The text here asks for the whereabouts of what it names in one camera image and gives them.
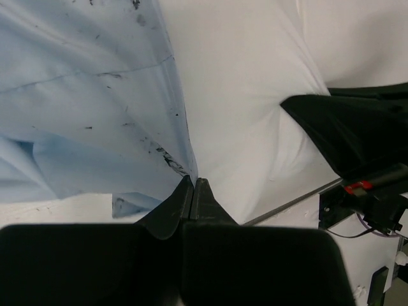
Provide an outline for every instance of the purple wire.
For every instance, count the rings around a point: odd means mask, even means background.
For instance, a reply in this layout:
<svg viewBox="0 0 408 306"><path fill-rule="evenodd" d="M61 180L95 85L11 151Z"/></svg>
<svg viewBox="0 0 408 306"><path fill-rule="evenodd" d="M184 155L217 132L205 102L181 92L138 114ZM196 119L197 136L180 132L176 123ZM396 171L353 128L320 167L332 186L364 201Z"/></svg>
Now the purple wire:
<svg viewBox="0 0 408 306"><path fill-rule="evenodd" d="M363 218L361 217L361 215L360 215L360 214L357 214L357 213L356 213L356 215L357 215L358 220L361 222L361 224L362 224L367 230L369 230L371 227L366 224L366 222L363 220ZM372 231L372 233L373 233L375 236L384 237L384 238L395 238L395 237L399 237L399 236L400 236L400 235L384 235L384 234L382 234L382 233L377 233L377 232L375 232L375 231Z"/></svg>

